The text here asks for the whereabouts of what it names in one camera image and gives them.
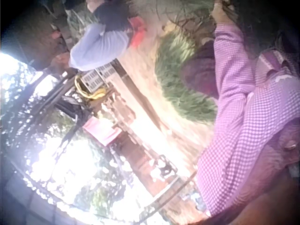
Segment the pink checkered shirt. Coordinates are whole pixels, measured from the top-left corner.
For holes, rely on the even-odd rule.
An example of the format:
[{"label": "pink checkered shirt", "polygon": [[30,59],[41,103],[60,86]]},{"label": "pink checkered shirt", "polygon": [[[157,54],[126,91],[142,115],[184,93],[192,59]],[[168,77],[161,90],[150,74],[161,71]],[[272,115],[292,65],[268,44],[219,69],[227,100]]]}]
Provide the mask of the pink checkered shirt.
[{"label": "pink checkered shirt", "polygon": [[215,34],[220,98],[214,138],[199,159],[197,175],[212,215],[233,204],[265,146],[300,117],[299,78],[283,66],[279,52],[269,59],[270,52],[262,54],[253,66],[236,26],[218,25]]}]

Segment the hand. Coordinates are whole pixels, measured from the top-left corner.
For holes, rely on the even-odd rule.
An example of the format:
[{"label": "hand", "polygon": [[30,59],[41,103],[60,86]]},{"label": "hand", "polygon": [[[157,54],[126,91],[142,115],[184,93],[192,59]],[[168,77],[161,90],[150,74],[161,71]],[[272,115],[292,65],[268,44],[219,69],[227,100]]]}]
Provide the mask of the hand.
[{"label": "hand", "polygon": [[104,0],[86,0],[88,10],[93,13],[101,4],[104,3]]},{"label": "hand", "polygon": [[69,66],[70,53],[66,52],[60,55],[55,56],[50,64],[50,69],[53,73],[62,74],[66,69],[70,68]]},{"label": "hand", "polygon": [[229,19],[226,12],[223,10],[222,0],[215,0],[214,9],[211,12],[211,16],[214,18],[217,24],[234,24],[234,22],[231,19]]}]

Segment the red object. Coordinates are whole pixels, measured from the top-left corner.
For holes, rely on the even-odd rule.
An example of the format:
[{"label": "red object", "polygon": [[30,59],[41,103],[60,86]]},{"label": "red object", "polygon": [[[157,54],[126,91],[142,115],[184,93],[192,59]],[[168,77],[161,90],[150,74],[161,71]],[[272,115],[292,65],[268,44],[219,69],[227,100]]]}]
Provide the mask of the red object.
[{"label": "red object", "polygon": [[146,34],[146,24],[144,20],[139,17],[133,17],[129,19],[131,26],[133,27],[133,36],[131,39],[130,46],[136,48],[144,40]]},{"label": "red object", "polygon": [[93,135],[104,146],[110,144],[122,132],[119,127],[114,129],[108,123],[96,117],[91,117],[85,123],[83,129]]}]

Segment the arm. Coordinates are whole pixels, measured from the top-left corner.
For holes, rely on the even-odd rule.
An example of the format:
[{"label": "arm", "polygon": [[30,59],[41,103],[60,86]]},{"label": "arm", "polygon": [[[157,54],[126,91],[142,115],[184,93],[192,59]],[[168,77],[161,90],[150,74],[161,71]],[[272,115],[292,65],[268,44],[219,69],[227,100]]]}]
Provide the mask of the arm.
[{"label": "arm", "polygon": [[102,24],[91,24],[80,41],[71,49],[69,66],[88,71],[103,66],[120,54],[128,45],[124,32],[105,32]]},{"label": "arm", "polygon": [[243,46],[239,28],[231,24],[218,24],[214,51],[216,80],[220,95],[216,118],[216,132],[239,127],[244,116],[247,96],[255,88],[251,61]]}]

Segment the white crate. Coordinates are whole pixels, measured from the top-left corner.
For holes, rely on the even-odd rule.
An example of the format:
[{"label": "white crate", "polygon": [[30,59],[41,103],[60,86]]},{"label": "white crate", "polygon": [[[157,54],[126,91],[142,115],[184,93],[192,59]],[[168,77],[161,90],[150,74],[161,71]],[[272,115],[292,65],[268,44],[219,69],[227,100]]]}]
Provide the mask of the white crate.
[{"label": "white crate", "polygon": [[118,74],[110,63],[99,67],[97,70],[106,83],[108,83],[115,75]]},{"label": "white crate", "polygon": [[81,77],[82,83],[86,86],[90,93],[94,93],[97,89],[104,85],[104,82],[96,70],[89,71]]}]

